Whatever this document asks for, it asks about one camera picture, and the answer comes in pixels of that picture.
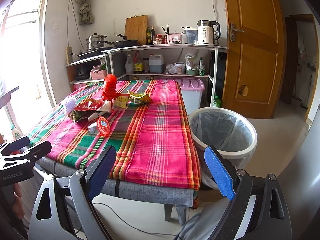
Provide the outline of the person's left hand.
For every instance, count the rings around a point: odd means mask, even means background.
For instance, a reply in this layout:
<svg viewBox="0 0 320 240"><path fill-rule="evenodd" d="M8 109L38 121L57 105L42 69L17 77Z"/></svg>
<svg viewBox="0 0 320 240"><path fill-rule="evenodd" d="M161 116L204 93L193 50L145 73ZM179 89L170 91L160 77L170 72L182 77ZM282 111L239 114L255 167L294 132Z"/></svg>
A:
<svg viewBox="0 0 320 240"><path fill-rule="evenodd" d="M22 191L18 183L14 184L14 197L15 201L12 205L12 210L18 219L23 219L25 212L23 209Z"/></svg>

